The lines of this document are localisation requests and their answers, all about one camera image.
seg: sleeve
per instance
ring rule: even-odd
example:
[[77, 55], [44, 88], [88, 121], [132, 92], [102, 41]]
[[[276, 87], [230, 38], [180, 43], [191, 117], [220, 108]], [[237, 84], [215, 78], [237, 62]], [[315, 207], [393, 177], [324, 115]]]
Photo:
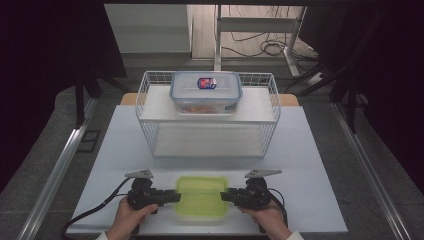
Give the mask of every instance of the sleeve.
[[289, 238], [287, 238], [287, 240], [303, 240], [303, 237], [300, 236], [300, 233], [298, 231], [292, 233], [292, 235], [290, 235]]
[[108, 240], [106, 236], [106, 232], [102, 232], [102, 234], [100, 234], [100, 236], [96, 238], [96, 240]]

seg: green plastic box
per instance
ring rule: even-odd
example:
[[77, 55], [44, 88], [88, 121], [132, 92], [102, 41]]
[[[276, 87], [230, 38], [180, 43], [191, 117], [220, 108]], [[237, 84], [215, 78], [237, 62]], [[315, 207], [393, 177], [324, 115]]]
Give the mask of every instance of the green plastic box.
[[225, 177], [182, 176], [177, 180], [180, 201], [175, 205], [179, 215], [199, 217], [222, 217], [228, 204], [221, 200], [220, 192], [226, 191]]

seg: controller cable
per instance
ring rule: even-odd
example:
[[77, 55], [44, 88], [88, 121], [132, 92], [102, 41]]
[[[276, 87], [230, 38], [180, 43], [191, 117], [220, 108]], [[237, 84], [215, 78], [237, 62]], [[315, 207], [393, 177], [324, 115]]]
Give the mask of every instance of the controller cable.
[[[281, 214], [283, 214], [283, 218], [284, 218], [284, 223], [286, 224], [286, 226], [287, 227], [289, 227], [289, 223], [288, 223], [288, 220], [287, 220], [287, 211], [286, 211], [286, 208], [284, 207], [285, 206], [285, 200], [284, 200], [284, 197], [283, 197], [283, 194], [281, 194], [281, 192], [279, 192], [277, 189], [274, 189], [274, 188], [267, 188], [267, 190], [268, 190], [268, 192], [270, 193], [270, 196], [271, 196], [271, 199], [278, 205], [278, 207], [280, 208], [280, 210], [281, 210]], [[280, 196], [281, 196], [281, 199], [282, 199], [282, 201], [283, 202], [280, 202], [280, 200], [278, 200], [278, 198], [274, 195], [274, 194], [272, 194], [271, 192], [270, 192], [270, 190], [271, 191], [275, 191], [275, 192], [277, 192], [278, 194], [280, 194]]]
[[70, 238], [70, 237], [66, 236], [66, 231], [68, 230], [69, 226], [71, 226], [75, 222], [77, 222], [77, 221], [79, 221], [79, 220], [81, 220], [81, 219], [83, 219], [83, 218], [85, 218], [85, 217], [87, 217], [87, 216], [89, 216], [89, 215], [91, 215], [91, 214], [99, 211], [100, 209], [104, 208], [116, 196], [125, 195], [125, 194], [118, 194], [118, 193], [119, 193], [119, 190], [121, 189], [121, 187], [124, 186], [124, 184], [126, 182], [128, 182], [130, 179], [131, 178], [126, 178], [124, 181], [122, 181], [122, 183], [119, 184], [119, 186], [115, 189], [115, 191], [113, 191], [113, 193], [108, 198], [106, 198], [99, 206], [97, 206], [97, 207], [95, 207], [95, 208], [93, 208], [91, 210], [88, 210], [88, 211], [86, 211], [84, 213], [81, 213], [80, 215], [76, 216], [75, 218], [69, 220], [69, 222], [67, 222], [65, 224], [65, 226], [63, 226], [63, 228], [62, 228], [62, 231], [61, 231], [61, 237], [62, 237], [62, 239], [64, 239], [64, 240], [74, 240], [73, 238]]

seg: sticker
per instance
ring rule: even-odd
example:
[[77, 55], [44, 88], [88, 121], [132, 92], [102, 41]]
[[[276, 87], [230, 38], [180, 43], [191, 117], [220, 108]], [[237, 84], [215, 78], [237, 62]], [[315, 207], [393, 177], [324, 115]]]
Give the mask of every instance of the sticker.
[[197, 86], [199, 89], [215, 89], [216, 79], [215, 78], [199, 78], [197, 80]]

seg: white wire rack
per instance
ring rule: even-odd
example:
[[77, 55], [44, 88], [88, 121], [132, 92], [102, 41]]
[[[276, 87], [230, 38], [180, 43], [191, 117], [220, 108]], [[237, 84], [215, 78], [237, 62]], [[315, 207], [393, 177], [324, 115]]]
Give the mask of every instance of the white wire rack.
[[147, 71], [136, 115], [155, 157], [263, 158], [280, 118], [270, 73], [238, 73], [243, 98], [233, 115], [181, 115], [169, 97], [173, 71]]

